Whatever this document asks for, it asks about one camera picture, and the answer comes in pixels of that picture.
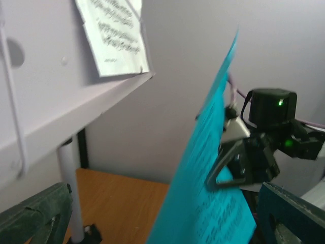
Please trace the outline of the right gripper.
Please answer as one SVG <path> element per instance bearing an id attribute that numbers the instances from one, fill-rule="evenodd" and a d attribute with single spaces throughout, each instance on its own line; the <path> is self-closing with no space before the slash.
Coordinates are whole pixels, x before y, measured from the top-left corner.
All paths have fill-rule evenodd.
<path id="1" fill-rule="evenodd" d="M 218 157 L 206 178 L 207 189 L 221 190 L 260 184 L 276 178 L 280 173 L 274 157 L 277 146 L 278 143 L 266 133 L 222 143 Z M 218 179 L 226 168 L 232 176 L 231 179 Z"/>

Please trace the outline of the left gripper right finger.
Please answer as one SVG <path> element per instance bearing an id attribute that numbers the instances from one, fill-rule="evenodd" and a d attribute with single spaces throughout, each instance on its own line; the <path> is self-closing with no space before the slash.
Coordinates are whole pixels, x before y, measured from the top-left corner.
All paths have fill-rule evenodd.
<path id="1" fill-rule="evenodd" d="M 324 243 L 324 210 L 275 184 L 262 184 L 257 216 L 266 243 Z"/>

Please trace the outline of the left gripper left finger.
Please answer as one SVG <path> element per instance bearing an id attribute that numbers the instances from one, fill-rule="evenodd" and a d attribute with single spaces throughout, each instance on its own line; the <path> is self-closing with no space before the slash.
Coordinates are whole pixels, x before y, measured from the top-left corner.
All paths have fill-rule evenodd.
<path id="1" fill-rule="evenodd" d="M 1 243 L 63 243 L 71 192 L 69 184 L 59 182 L 1 212 Z"/>

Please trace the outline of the blue sheet music paper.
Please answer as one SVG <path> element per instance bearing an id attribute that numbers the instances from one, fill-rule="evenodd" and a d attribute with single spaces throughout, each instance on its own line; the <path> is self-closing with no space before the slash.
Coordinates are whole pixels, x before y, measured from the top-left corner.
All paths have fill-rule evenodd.
<path id="1" fill-rule="evenodd" d="M 253 236 L 256 223 L 241 190 L 206 187 L 223 133 L 223 93 L 235 47 L 233 42 L 206 96 L 148 243 L 249 243 Z"/>

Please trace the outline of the white tripod music stand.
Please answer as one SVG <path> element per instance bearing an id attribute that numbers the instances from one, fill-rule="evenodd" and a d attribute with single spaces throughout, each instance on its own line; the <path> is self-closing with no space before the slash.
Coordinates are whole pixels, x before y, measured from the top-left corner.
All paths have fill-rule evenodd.
<path id="1" fill-rule="evenodd" d="M 73 136 L 152 78 L 100 77 L 76 1 L 1 1 L 1 187 L 56 151 L 72 188 L 70 243 L 98 243 L 85 231 L 73 162 Z"/>

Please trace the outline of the white sheet music paper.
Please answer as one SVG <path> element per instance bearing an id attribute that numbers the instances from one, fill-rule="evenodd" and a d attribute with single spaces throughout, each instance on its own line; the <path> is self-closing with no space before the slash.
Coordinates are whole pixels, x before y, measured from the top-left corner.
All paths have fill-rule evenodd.
<path id="1" fill-rule="evenodd" d="M 142 32 L 142 1 L 76 1 L 100 77 L 150 71 Z"/>

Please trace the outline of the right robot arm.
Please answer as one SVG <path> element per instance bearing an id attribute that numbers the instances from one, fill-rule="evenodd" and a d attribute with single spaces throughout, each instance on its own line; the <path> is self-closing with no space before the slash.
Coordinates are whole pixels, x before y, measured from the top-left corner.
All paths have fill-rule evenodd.
<path id="1" fill-rule="evenodd" d="M 324 127 L 296 119 L 297 93 L 279 88 L 248 92 L 244 109 L 226 109 L 223 140 L 242 143 L 229 167 L 250 190 L 265 181 L 299 196 L 318 184 L 324 170 Z"/>

